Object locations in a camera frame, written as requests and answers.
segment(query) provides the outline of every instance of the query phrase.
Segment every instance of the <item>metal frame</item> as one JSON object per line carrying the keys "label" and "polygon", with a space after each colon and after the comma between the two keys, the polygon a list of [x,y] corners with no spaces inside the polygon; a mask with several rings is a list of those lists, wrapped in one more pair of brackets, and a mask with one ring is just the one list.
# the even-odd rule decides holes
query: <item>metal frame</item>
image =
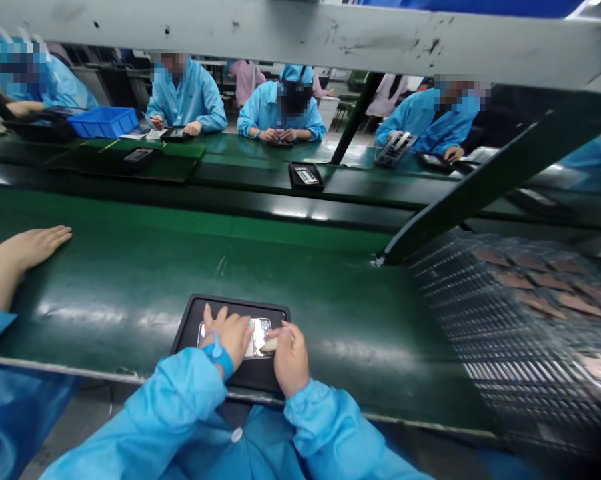
{"label": "metal frame", "polygon": [[0,0],[0,27],[49,41],[579,89],[601,23],[289,0]]}

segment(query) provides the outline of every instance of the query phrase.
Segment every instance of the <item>gray floor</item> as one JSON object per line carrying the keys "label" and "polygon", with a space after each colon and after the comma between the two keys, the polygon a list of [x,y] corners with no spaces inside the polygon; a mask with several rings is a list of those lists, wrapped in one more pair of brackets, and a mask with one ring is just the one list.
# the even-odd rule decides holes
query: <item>gray floor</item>
{"label": "gray floor", "polygon": [[[101,381],[87,380],[68,404],[20,480],[38,480],[54,460],[80,445],[116,415],[135,390],[136,387],[132,385],[104,385]],[[406,452],[410,461],[436,480],[491,478],[469,447],[420,429],[404,429],[394,425],[381,425],[380,429],[394,448]]]}

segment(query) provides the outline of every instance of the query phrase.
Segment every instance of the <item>blue plastic crate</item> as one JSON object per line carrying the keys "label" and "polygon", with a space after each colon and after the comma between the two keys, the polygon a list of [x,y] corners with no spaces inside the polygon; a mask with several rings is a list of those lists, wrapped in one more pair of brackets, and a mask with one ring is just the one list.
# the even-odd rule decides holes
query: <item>blue plastic crate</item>
{"label": "blue plastic crate", "polygon": [[67,120],[82,138],[118,138],[139,126],[136,111],[122,107],[98,107]]}

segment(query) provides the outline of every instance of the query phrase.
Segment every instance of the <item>plastic tray stack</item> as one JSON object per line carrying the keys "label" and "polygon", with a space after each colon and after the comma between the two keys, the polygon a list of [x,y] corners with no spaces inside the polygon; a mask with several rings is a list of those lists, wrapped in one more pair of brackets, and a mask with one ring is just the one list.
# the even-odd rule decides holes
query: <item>plastic tray stack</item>
{"label": "plastic tray stack", "polygon": [[568,478],[601,440],[601,273],[558,243],[463,231],[408,264],[516,450]]}

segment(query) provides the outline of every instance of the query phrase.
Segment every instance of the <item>person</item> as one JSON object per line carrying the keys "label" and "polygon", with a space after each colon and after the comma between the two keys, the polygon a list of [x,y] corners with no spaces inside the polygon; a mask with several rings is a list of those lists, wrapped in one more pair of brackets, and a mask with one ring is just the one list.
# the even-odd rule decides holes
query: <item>person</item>
{"label": "person", "polygon": [[558,163],[573,169],[601,168],[601,135],[574,150]]}
{"label": "person", "polygon": [[332,97],[335,92],[334,89],[326,90],[320,86],[320,79],[316,70],[314,70],[314,83],[312,87],[314,89],[314,98]]}
{"label": "person", "polygon": [[367,107],[365,114],[369,117],[388,117],[391,115],[396,108],[398,97],[407,92],[408,80],[407,75],[386,73],[380,81],[374,100]]}
{"label": "person", "polygon": [[201,348],[161,360],[124,409],[41,480],[300,480],[307,471],[314,480],[430,479],[387,447],[346,391],[311,378],[304,336],[291,323],[269,335],[278,339],[273,363],[285,408],[254,406],[231,429],[217,407],[253,328],[227,307],[214,318],[206,305],[203,321]]}
{"label": "person", "polygon": [[[0,334],[15,322],[9,310],[23,274],[71,238],[71,229],[60,225],[0,244]],[[0,480],[20,478],[79,385],[72,375],[0,366]]]}
{"label": "person", "polygon": [[[18,55],[25,52],[24,44],[32,48]],[[7,54],[8,45],[15,49],[12,52],[16,55]],[[92,92],[62,60],[50,54],[45,43],[0,37],[0,52],[5,53],[0,54],[0,93],[7,97],[7,108],[14,116],[25,117],[50,107],[92,109],[99,106]]]}
{"label": "person", "polygon": [[185,126],[185,133],[222,131],[227,126],[216,82],[200,63],[182,53],[161,53],[154,69],[145,118],[156,130]]}
{"label": "person", "polygon": [[375,144],[385,145],[396,135],[410,132],[418,137],[411,151],[458,160],[464,155],[460,144],[480,111],[481,96],[474,94],[474,86],[471,81],[449,81],[413,93],[380,124]]}
{"label": "person", "polygon": [[236,77],[236,103],[240,108],[249,100],[253,92],[253,85],[257,87],[267,81],[263,72],[255,67],[249,60],[236,60],[229,67],[229,73]]}
{"label": "person", "polygon": [[313,70],[285,65],[280,81],[254,90],[239,114],[239,134],[266,143],[322,140],[327,128],[312,96]]}

